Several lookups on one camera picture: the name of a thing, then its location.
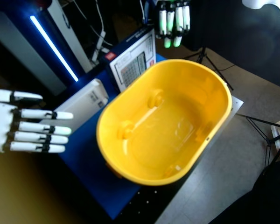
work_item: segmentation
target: yellow basket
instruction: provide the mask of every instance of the yellow basket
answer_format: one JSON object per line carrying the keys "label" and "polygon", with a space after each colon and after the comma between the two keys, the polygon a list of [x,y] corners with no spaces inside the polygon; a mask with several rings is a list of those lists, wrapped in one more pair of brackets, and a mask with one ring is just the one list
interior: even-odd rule
{"label": "yellow basket", "polygon": [[231,111],[226,83],[186,60],[144,72],[102,112],[99,149],[128,180],[163,185],[182,178]]}

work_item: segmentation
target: white robotic hand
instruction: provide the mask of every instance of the white robotic hand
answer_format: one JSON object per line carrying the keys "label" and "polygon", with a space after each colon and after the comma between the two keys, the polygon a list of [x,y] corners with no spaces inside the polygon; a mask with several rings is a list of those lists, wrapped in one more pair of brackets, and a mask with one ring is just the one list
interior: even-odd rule
{"label": "white robotic hand", "polygon": [[[172,40],[173,46],[179,47],[182,37],[190,30],[190,0],[151,0],[151,2],[156,15],[157,37],[164,39],[165,48],[170,48]],[[146,2],[145,18],[148,17],[148,5]]]}
{"label": "white robotic hand", "polygon": [[21,121],[25,119],[72,119],[68,112],[54,112],[35,109],[18,109],[13,103],[35,102],[42,96],[19,91],[0,90],[0,152],[11,151],[62,153],[71,129],[62,126],[43,125]]}

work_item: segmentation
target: blue mat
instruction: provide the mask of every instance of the blue mat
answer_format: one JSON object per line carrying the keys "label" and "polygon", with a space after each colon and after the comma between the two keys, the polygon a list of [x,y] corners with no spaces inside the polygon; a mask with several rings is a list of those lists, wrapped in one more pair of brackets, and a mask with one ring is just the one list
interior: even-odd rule
{"label": "blue mat", "polygon": [[[158,54],[156,59],[157,62],[165,60]],[[109,75],[104,70],[96,78],[102,81],[111,102],[118,93]],[[96,126],[102,110],[103,108],[70,136],[65,152],[59,156],[107,214],[114,219],[141,186],[117,178],[105,165],[96,140]]]}

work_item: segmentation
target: gray floor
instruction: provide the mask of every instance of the gray floor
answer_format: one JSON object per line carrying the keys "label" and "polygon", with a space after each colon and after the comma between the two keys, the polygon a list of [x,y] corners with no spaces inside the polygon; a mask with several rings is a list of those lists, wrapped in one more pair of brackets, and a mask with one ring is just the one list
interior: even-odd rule
{"label": "gray floor", "polygon": [[[157,52],[167,58],[192,53],[184,48],[164,49],[161,45],[157,43]],[[208,55],[219,69],[232,65],[211,50]],[[237,66],[222,73],[235,89],[232,95],[244,101],[239,113],[272,122],[280,120],[280,87]],[[269,126],[264,126],[264,130],[270,134]],[[262,138],[244,118],[235,116],[185,182],[182,194],[173,199],[156,223],[208,223],[252,189],[264,159]]]}

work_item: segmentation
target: red label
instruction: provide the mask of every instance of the red label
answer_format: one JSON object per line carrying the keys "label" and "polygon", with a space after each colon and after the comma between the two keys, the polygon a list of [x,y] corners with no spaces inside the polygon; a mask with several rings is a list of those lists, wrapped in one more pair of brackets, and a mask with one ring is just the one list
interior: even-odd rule
{"label": "red label", "polygon": [[113,52],[109,52],[108,54],[105,55],[105,58],[107,58],[109,61],[111,61],[115,57],[116,54],[114,54]]}

